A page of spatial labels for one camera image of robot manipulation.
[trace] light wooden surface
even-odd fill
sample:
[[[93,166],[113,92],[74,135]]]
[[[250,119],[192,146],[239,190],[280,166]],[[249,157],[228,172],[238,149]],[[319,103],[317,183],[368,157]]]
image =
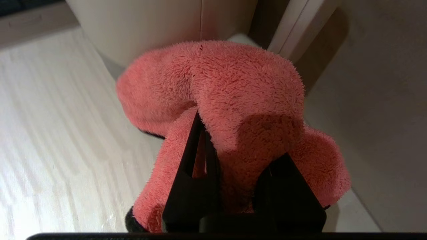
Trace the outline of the light wooden surface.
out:
[[[81,28],[0,50],[0,239],[126,231],[162,140],[126,119]],[[353,192],[325,231],[378,231]]]

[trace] pink microfiber cloth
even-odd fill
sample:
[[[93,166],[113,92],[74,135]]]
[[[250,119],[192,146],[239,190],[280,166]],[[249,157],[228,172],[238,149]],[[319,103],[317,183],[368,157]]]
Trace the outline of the pink microfiber cloth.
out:
[[[321,205],[336,203],[350,188],[333,139],[304,125],[303,84],[278,55],[226,41],[176,44],[138,58],[117,94],[135,126],[166,138],[131,212],[149,232],[161,232],[197,111],[218,155],[226,212],[247,210],[260,173],[286,152]]]

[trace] white wall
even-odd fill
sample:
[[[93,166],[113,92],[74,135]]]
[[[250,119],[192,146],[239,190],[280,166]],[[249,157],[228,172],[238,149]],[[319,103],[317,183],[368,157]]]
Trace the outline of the white wall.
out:
[[[349,35],[306,98],[383,231],[427,231],[427,1],[343,0]]]
[[[257,5],[257,0],[67,2],[96,49],[121,67],[154,48],[247,33]]]

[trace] black fabric edge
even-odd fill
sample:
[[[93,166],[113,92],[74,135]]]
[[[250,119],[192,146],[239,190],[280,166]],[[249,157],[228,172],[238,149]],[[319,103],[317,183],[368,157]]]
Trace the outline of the black fabric edge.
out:
[[[126,214],[125,224],[126,224],[126,229],[130,233],[148,232],[143,226],[141,226],[141,224],[139,224],[139,222],[136,220],[135,216],[133,215],[133,206],[131,207],[131,209],[129,209],[128,213]]]
[[[151,133],[151,132],[146,132],[146,131],[143,131],[143,130],[139,130],[139,131],[141,131],[141,132],[143,132],[143,133],[145,133],[145,134],[148,134],[148,135],[151,135],[151,136],[153,136],[153,137],[156,137],[156,138],[160,138],[160,139],[165,139],[165,137],[164,136],[161,136],[161,135],[158,135],[158,134],[155,134],[155,133]]]

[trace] pink towel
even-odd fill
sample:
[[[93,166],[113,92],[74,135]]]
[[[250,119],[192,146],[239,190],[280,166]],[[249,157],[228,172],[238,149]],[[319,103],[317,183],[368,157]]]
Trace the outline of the pink towel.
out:
[[[259,174],[286,152],[322,205],[350,188],[334,141],[303,125],[303,84],[278,55],[224,41],[176,44],[138,58],[119,79],[117,93],[135,126],[166,137],[133,209],[150,232],[161,231],[196,111],[218,154],[226,211],[245,210]]]

